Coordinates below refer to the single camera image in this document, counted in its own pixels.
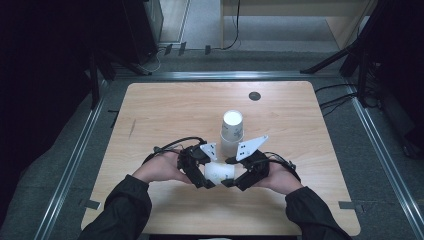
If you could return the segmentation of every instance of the white paper cup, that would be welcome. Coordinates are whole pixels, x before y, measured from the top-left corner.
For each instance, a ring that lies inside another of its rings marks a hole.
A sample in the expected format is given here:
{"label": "white paper cup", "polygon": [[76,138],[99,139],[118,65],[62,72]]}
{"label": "white paper cup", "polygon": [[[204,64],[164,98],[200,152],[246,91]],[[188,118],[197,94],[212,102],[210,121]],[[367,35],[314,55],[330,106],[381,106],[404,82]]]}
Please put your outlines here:
{"label": "white paper cup", "polygon": [[226,157],[235,157],[237,154],[238,144],[243,142],[244,132],[240,139],[230,142],[225,139],[221,134],[221,153]]}
{"label": "white paper cup", "polygon": [[243,137],[243,115],[239,111],[229,110],[224,114],[221,136],[229,142]]}
{"label": "white paper cup", "polygon": [[234,165],[210,162],[205,165],[205,178],[215,185],[226,179],[234,179]]}

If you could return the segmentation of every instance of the wooden table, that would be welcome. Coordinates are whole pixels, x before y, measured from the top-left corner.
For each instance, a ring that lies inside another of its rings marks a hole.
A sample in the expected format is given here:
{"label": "wooden table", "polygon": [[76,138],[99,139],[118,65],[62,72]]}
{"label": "wooden table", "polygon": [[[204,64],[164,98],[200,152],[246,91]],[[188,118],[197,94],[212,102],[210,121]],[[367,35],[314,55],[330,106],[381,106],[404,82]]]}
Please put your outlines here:
{"label": "wooden table", "polygon": [[[258,101],[249,99],[258,92]],[[154,146],[199,136],[220,147],[223,114],[243,114],[245,140],[269,135],[261,151],[280,154],[297,165],[302,183],[329,205],[350,235],[360,226],[352,209],[312,85],[294,82],[135,83],[128,87],[91,200],[103,203],[126,174],[132,174]],[[196,144],[185,142],[184,146]],[[236,167],[236,176],[243,173]],[[151,183],[153,209],[144,233],[210,235],[299,235],[285,215],[284,196],[268,189],[219,185],[206,190],[177,181]],[[82,228],[102,209],[87,209]]]}
{"label": "wooden table", "polygon": [[[356,38],[358,27],[377,0],[243,0],[240,16],[324,16],[340,49]],[[224,16],[237,16],[236,0],[221,0],[221,47]]]}

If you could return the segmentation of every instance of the human hand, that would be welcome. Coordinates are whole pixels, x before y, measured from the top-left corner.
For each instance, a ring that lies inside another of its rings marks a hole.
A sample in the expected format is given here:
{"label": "human hand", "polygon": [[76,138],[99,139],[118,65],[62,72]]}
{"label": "human hand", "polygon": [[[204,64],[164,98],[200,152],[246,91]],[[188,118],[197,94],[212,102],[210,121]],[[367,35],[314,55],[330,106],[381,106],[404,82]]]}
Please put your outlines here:
{"label": "human hand", "polygon": [[177,180],[191,184],[190,179],[177,168],[177,162],[178,153],[159,154],[141,165],[132,176],[146,183]]}
{"label": "human hand", "polygon": [[269,163],[268,177],[262,179],[253,187],[269,188],[275,192],[288,195],[289,193],[302,188],[303,185],[286,168],[278,163]]}

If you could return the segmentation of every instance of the black sleeve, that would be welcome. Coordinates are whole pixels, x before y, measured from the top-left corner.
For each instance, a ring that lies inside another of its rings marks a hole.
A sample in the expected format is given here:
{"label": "black sleeve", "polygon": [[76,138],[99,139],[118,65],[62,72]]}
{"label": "black sleeve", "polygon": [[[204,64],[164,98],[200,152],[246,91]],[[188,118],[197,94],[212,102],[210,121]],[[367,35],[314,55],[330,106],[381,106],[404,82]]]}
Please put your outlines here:
{"label": "black sleeve", "polygon": [[78,239],[137,239],[152,210],[148,188],[147,183],[127,175],[107,197],[103,212]]}
{"label": "black sleeve", "polygon": [[327,204],[311,189],[303,187],[286,196],[286,214],[299,225],[307,239],[351,239],[336,223]]}

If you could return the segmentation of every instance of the circular hole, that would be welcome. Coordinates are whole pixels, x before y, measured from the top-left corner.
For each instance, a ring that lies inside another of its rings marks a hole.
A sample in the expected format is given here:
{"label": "circular hole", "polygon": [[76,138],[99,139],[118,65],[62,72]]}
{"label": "circular hole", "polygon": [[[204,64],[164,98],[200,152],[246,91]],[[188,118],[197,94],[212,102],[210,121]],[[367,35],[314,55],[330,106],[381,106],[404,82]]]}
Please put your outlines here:
{"label": "circular hole", "polygon": [[249,98],[252,101],[258,101],[259,99],[261,99],[261,94],[258,92],[251,92],[249,93]]}

